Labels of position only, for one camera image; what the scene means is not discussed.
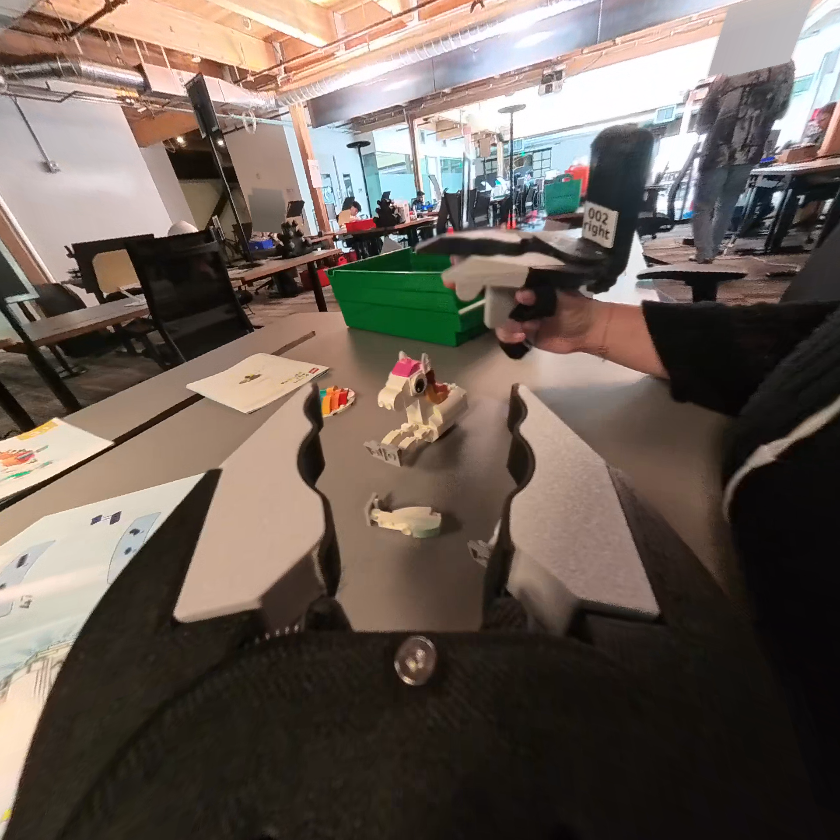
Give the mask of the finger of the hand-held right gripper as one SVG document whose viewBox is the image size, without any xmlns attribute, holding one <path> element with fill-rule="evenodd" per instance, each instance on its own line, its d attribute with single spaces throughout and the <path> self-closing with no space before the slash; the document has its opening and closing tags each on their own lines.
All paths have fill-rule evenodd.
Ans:
<svg viewBox="0 0 840 840">
<path fill-rule="evenodd" d="M 470 256 L 447 268 L 443 283 L 459 300 L 473 301 L 488 289 L 518 290 L 531 269 L 548 266 L 549 258 L 540 254 Z"/>
<path fill-rule="evenodd" d="M 576 249 L 579 244 L 578 239 L 563 231 L 477 228 L 424 240 L 416 252 L 446 256 L 459 264 L 472 259 L 506 268 L 581 268 L 581 255 Z"/>
</svg>

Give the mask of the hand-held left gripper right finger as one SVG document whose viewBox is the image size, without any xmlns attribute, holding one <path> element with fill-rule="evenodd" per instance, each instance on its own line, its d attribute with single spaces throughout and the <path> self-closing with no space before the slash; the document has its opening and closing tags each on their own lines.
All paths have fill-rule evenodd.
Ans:
<svg viewBox="0 0 840 840">
<path fill-rule="evenodd" d="M 604 461 L 527 386 L 511 388 L 505 497 L 490 539 L 484 619 L 512 601 L 526 622 L 566 635 L 579 616 L 642 623 L 657 598 Z"/>
</svg>

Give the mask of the white toy brick unicorn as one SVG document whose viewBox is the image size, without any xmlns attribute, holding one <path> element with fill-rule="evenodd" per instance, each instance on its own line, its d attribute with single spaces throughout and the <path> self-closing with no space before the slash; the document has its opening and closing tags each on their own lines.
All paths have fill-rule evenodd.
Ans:
<svg viewBox="0 0 840 840">
<path fill-rule="evenodd" d="M 445 436 L 468 410 L 466 390 L 438 381 L 427 353 L 414 359 L 400 351 L 376 401 L 385 410 L 404 411 L 406 419 L 380 442 L 365 442 L 364 448 L 397 467 L 415 463 L 418 453 Z"/>
</svg>

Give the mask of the white toy brick leg piece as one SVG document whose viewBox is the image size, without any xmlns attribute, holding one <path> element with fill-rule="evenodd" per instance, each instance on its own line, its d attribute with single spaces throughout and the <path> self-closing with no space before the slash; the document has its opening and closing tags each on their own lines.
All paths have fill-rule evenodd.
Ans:
<svg viewBox="0 0 840 840">
<path fill-rule="evenodd" d="M 393 494 L 383 497 L 374 493 L 364 506 L 364 519 L 372 528 L 401 533 L 413 539 L 437 537 L 443 526 L 443 515 L 429 506 L 395 507 Z"/>
</svg>

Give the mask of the person's right forearm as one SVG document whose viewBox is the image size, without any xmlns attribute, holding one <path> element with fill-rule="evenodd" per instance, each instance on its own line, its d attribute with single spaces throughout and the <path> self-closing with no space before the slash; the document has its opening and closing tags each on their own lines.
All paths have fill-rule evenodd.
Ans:
<svg viewBox="0 0 840 840">
<path fill-rule="evenodd" d="M 673 400 L 735 417 L 767 376 L 838 313 L 838 302 L 646 301 L 642 310 Z"/>
</svg>

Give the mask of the green basket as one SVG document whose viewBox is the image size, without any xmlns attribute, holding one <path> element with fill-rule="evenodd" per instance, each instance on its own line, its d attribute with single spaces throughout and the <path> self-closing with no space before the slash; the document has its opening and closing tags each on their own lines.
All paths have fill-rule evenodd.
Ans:
<svg viewBox="0 0 840 840">
<path fill-rule="evenodd" d="M 542 205 L 547 216 L 574 214 L 581 204 L 582 180 L 571 173 L 563 173 L 546 181 L 542 190 Z"/>
</svg>

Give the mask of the small grey toy brick piece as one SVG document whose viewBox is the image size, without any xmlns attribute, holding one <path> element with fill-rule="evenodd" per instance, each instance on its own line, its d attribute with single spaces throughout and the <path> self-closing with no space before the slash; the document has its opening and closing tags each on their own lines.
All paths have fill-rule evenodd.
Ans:
<svg viewBox="0 0 840 840">
<path fill-rule="evenodd" d="M 469 556 L 484 570 L 489 565 L 501 563 L 506 556 L 503 536 L 502 520 L 499 519 L 487 540 L 476 539 L 467 542 Z"/>
</svg>

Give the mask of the small white instruction booklet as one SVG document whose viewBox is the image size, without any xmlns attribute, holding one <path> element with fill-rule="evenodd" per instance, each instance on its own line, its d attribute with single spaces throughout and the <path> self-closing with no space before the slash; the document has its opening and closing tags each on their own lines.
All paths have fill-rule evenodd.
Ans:
<svg viewBox="0 0 840 840">
<path fill-rule="evenodd" d="M 327 365 L 256 353 L 186 389 L 242 414 L 252 414 L 288 396 L 330 370 Z"/>
</svg>

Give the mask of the wooden table with black legs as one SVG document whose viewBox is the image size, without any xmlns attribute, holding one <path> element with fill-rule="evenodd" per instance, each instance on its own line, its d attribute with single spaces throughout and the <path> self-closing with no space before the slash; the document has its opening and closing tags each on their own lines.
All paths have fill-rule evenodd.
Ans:
<svg viewBox="0 0 840 840">
<path fill-rule="evenodd" d="M 304 270 L 305 276 L 309 277 L 310 288 L 314 294 L 318 310 L 320 312 L 327 312 L 328 306 L 323 296 L 322 284 L 319 278 L 319 267 L 322 263 L 340 257 L 342 253 L 341 248 L 329 248 L 312 251 L 306 255 L 289 259 L 266 259 L 257 266 L 230 269 L 228 271 L 228 277 L 232 288 L 238 290 L 253 286 L 258 280 L 271 278 L 278 273 Z"/>
</svg>

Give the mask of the large pale blue instruction booklet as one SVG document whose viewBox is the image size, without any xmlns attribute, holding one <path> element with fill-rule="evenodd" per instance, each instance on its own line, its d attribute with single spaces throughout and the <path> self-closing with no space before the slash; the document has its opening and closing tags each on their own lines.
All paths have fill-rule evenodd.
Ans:
<svg viewBox="0 0 840 840">
<path fill-rule="evenodd" d="M 36 725 L 84 622 L 201 478 L 53 513 L 2 544 L 2 835 Z"/>
</svg>

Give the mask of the instruction booklet with colourful figure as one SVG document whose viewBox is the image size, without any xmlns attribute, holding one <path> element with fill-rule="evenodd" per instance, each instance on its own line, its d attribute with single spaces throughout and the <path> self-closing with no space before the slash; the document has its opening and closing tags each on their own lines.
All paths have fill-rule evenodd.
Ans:
<svg viewBox="0 0 840 840">
<path fill-rule="evenodd" d="M 20 496 L 88 461 L 113 441 L 59 418 L 1 441 L 1 501 Z"/>
</svg>

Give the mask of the person's black clothed torso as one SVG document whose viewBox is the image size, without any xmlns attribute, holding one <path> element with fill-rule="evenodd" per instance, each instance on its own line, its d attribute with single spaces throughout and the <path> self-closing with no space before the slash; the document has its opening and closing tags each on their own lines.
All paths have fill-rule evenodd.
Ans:
<svg viewBox="0 0 840 840">
<path fill-rule="evenodd" d="M 838 813 L 838 227 L 778 306 L 827 309 L 731 427 L 723 509 L 820 805 Z"/>
</svg>

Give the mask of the wooden side table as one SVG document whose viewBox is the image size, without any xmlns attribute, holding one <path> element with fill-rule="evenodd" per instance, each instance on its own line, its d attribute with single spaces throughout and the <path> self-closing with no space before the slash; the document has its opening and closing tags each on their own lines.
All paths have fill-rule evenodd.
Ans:
<svg viewBox="0 0 840 840">
<path fill-rule="evenodd" d="M 43 301 L 12 303 L 10 312 L 25 328 L 43 360 L 77 406 L 64 406 L 42 379 L 11 325 L 2 319 L 2 437 L 22 432 L 23 424 L 40 424 L 93 406 L 161 373 L 143 341 L 132 330 L 140 321 L 118 321 L 138 308 L 114 301 L 43 316 Z"/>
</svg>

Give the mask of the light stand with black panel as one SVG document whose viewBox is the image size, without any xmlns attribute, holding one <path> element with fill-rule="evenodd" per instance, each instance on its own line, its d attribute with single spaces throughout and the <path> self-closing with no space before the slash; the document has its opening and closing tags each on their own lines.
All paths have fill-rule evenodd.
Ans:
<svg viewBox="0 0 840 840">
<path fill-rule="evenodd" d="M 211 155 L 217 174 L 222 182 L 223 194 L 227 199 L 230 212 L 233 215 L 233 230 L 238 242 L 238 250 L 242 258 L 249 266 L 255 264 L 250 251 L 249 240 L 245 236 L 245 229 L 238 213 L 234 195 L 224 171 L 224 163 L 219 153 L 218 141 L 224 138 L 220 123 L 214 108 L 214 103 L 209 95 L 209 90 L 202 73 L 195 74 L 186 84 L 187 96 L 192 104 L 198 129 L 202 136 L 207 139 L 211 147 Z"/>
</svg>

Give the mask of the chair with tan backrest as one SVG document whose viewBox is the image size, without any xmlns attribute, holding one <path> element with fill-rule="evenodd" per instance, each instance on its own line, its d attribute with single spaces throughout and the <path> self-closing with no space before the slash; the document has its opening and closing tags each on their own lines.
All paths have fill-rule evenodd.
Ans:
<svg viewBox="0 0 840 840">
<path fill-rule="evenodd" d="M 141 291 L 140 281 L 128 253 L 128 245 L 152 240 L 153 234 L 105 238 L 65 246 L 66 256 L 77 264 L 80 286 L 100 304 Z"/>
</svg>

